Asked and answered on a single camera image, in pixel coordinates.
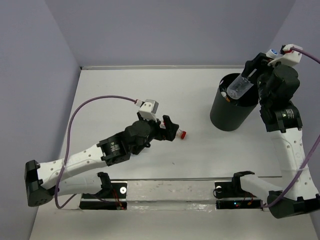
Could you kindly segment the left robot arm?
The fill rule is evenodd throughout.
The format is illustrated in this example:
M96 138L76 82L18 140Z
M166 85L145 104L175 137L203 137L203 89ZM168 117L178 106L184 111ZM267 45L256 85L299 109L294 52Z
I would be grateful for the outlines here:
M99 200L109 194L116 197L107 173L82 174L128 161L132 155L149 148L153 140L172 142L180 127L168 115L162 118L146 119L139 115L123 131L78 153L70 155L67 148L64 158L42 163L28 161L24 172L27 205L38 207L54 200L56 207L62 209L59 196L74 198L77 194L90 194Z

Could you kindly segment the clear unlabeled bottle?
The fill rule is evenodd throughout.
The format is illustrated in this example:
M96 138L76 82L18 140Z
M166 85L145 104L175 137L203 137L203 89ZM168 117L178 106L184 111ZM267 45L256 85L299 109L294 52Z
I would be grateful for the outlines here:
M240 99L252 86L257 84L258 73L268 68L268 63L271 59L263 61L262 64L255 69L248 78L242 77L241 73L227 87L226 94L228 98L233 100Z

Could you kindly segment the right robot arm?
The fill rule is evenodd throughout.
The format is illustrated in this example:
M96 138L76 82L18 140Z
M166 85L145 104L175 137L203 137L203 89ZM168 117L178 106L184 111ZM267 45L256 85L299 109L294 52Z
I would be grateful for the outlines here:
M284 45L281 57L259 53L245 63L241 76L257 86L260 116L274 144L282 185L276 186L251 171L236 172L230 183L235 196L250 193L260 199L261 208L269 209L277 219L309 214L320 209L320 193L315 186L303 146L302 120L291 99L300 86L293 68L305 52L297 45Z

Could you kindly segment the orange juice bottle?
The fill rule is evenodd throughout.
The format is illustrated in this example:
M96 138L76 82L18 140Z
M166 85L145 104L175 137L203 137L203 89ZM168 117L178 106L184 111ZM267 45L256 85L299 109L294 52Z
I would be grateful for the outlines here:
M230 102L230 99L228 98L227 94L225 92L221 92L221 95L225 98L227 102Z

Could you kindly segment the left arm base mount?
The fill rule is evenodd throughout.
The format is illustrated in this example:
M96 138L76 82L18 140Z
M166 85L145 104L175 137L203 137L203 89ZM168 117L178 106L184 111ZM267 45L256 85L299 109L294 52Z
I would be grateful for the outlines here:
M83 193L80 198L81 210L126 210L128 182L111 180L105 172L97 174L100 187L97 193Z

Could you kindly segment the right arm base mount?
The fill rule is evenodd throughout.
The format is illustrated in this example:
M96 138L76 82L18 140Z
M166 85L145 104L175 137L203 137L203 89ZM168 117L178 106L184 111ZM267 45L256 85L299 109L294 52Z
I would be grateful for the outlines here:
M240 177L246 175L254 175L252 171L240 171L233 174L229 181L217 181L214 183L212 191L216 198L217 210L237 210L237 209L259 209L261 200L250 192L244 191L241 188Z

